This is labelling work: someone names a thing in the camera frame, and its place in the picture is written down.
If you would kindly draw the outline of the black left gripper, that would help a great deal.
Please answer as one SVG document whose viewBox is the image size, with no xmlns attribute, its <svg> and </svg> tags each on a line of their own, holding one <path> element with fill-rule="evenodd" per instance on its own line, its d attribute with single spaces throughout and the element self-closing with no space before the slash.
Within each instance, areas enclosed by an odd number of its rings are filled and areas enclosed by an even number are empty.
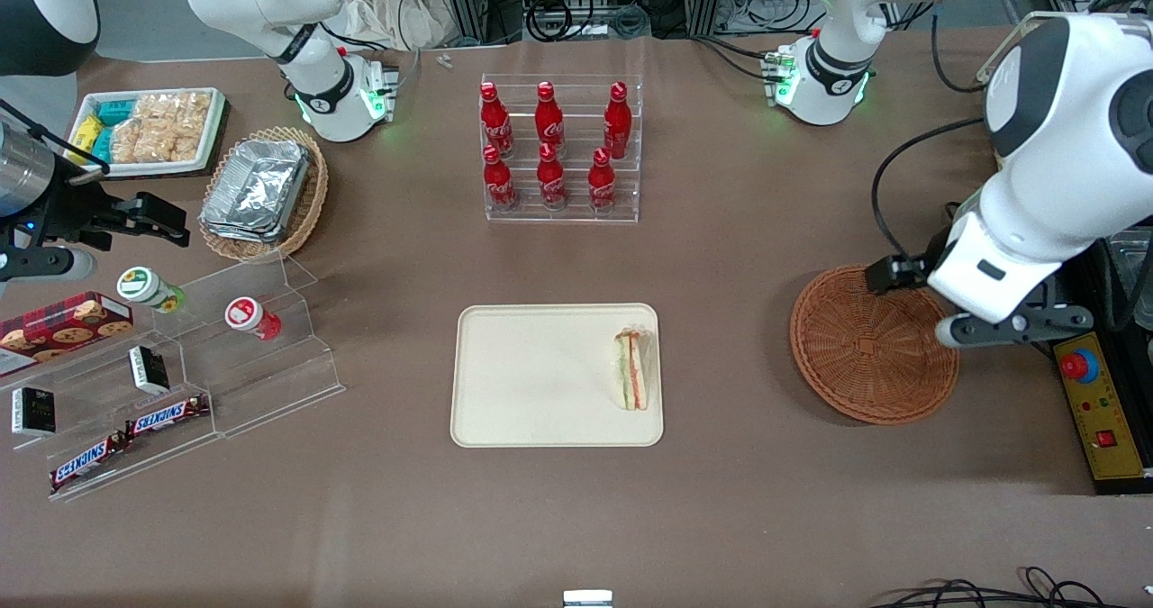
<svg viewBox="0 0 1153 608">
<path fill-rule="evenodd" d="M 873 295 L 886 295 L 904 284 L 927 284 L 928 276 L 934 272 L 949 250 L 949 237 L 952 226 L 945 225 L 936 231 L 928 241 L 925 254 L 906 256 L 900 260 L 877 260 L 866 268 L 866 287 Z"/>
</svg>

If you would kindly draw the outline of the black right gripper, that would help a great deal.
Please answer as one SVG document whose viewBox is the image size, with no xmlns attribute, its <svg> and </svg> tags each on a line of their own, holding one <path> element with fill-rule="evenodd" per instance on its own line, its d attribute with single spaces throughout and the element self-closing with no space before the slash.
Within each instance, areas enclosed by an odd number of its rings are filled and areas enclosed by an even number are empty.
<svg viewBox="0 0 1153 608">
<path fill-rule="evenodd" d="M 152 237 L 186 248 L 186 211 L 166 198 L 140 192 L 133 198 L 115 202 L 103 189 L 104 173 L 56 170 L 32 207 L 32 246 L 63 241 L 82 243 L 92 250 L 110 250 L 112 233 Z M 127 222 L 105 222 L 115 210 Z"/>
</svg>

